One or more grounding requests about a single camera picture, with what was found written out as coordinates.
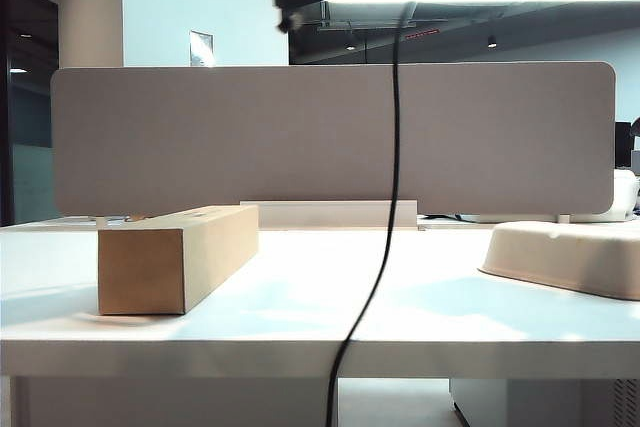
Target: black cable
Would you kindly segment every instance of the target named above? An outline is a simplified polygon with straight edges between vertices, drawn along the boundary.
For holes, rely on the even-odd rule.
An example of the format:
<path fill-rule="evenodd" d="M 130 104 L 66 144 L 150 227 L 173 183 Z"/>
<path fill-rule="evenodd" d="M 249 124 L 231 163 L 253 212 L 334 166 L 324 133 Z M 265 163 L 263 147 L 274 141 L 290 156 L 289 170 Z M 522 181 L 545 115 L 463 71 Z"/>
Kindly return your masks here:
<path fill-rule="evenodd" d="M 373 300 L 373 297 L 378 290 L 378 286 L 380 285 L 380 280 L 384 274 L 385 268 L 387 266 L 387 259 L 389 258 L 389 252 L 391 251 L 391 238 L 393 236 L 393 226 L 395 224 L 396 218 L 396 206 L 398 204 L 398 187 L 400 183 L 400 88 L 398 82 L 398 64 L 400 57 L 400 36 L 402 35 L 402 29 L 404 27 L 405 22 L 409 17 L 409 12 L 413 7 L 413 2 L 407 2 L 402 9 L 402 13 L 400 14 L 400 18 L 398 19 L 398 24 L 395 29 L 395 34 L 393 38 L 393 65 L 392 65 L 392 75 L 393 75 L 393 112 L 394 112 L 394 129 L 393 129 L 393 186 L 391 190 L 391 205 L 389 207 L 389 222 L 387 224 L 387 240 L 384 247 L 384 255 L 382 257 L 382 264 L 380 265 L 380 270 L 378 271 L 378 275 L 376 277 L 375 282 L 373 283 L 373 287 L 371 288 L 371 292 L 367 297 L 367 300 L 360 311 L 360 314 L 356 318 L 351 330 L 347 334 L 347 337 L 341 342 L 340 347 L 338 348 L 338 352 L 333 360 L 333 365 L 331 367 L 331 374 L 329 377 L 329 388 L 327 390 L 327 411 L 325 418 L 325 426 L 332 427 L 333 425 L 333 397 L 335 395 L 336 383 L 338 381 L 338 372 L 340 370 L 340 364 L 342 363 L 342 359 L 344 354 L 347 351 L 349 346 L 349 342 L 351 341 L 351 337 L 353 333 L 360 325 L 360 321 L 364 317 L 369 304 Z"/>

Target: ceiling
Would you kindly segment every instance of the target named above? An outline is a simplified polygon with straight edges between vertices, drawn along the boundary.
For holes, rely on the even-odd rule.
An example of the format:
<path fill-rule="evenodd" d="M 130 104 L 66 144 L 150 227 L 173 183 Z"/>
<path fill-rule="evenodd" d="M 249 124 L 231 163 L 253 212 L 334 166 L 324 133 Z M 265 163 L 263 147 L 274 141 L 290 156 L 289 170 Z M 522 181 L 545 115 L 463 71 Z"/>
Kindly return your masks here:
<path fill-rule="evenodd" d="M 58 8 L 47 0 L 8 0 L 12 85 L 46 94 L 58 68 Z"/>
<path fill-rule="evenodd" d="M 400 12 L 397 6 L 318 2 L 299 12 L 303 26 L 290 38 L 292 63 L 389 62 L 389 46 Z M 545 28 L 529 33 L 527 26 L 532 23 Z M 640 26 L 640 7 L 630 11 L 615 6 L 584 5 L 418 5 L 402 39 L 410 41 L 413 50 L 428 50 L 433 61 L 450 61 L 475 52 L 464 48 L 467 44 L 475 43 L 476 50 L 478 45 L 486 48 L 487 35 L 496 31 L 503 40 L 509 38 L 513 47 L 520 47 L 534 41 L 635 26 Z M 346 51 L 347 40 L 352 38 L 350 31 L 358 40 L 352 52 Z M 436 31 L 437 34 L 426 35 Z"/>

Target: white table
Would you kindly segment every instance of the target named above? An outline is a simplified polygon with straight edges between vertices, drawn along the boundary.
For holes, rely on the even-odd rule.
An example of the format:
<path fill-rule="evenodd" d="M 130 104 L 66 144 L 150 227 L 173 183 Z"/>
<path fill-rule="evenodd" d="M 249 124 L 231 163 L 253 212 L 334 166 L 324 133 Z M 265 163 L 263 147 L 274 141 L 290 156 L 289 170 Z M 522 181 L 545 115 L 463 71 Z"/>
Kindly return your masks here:
<path fill-rule="evenodd" d="M 261 232 L 259 254 L 187 315 L 101 317 L 95 232 L 56 229 L 0 233 L 19 422 L 322 425 L 383 231 Z M 341 376 L 640 377 L 640 303 L 482 274 L 489 238 L 396 232 Z"/>

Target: gray partition panel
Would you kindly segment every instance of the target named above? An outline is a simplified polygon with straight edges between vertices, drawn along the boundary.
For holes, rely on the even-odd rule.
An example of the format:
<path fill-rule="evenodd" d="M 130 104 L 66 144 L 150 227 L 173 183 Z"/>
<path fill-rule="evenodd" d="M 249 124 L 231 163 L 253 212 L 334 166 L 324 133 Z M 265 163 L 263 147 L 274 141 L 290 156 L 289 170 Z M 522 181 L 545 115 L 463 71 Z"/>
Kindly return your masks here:
<path fill-rule="evenodd" d="M 613 195 L 599 62 L 400 67 L 400 197 L 429 213 L 593 213 Z M 391 191 L 388 65 L 67 69 L 52 81 L 66 214 Z"/>

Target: white wall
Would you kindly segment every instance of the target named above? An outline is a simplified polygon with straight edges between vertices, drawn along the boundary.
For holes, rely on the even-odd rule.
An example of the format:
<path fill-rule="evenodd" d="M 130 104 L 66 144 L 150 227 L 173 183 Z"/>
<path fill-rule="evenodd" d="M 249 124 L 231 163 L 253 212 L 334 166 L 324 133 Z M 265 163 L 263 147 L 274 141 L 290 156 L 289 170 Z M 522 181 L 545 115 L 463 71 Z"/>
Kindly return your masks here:
<path fill-rule="evenodd" d="M 616 120 L 640 117 L 640 29 L 619 30 L 471 57 L 469 61 L 603 60 L 616 71 Z"/>
<path fill-rule="evenodd" d="M 123 0 L 126 66 L 189 65 L 189 30 L 214 35 L 217 65 L 286 65 L 273 0 Z"/>

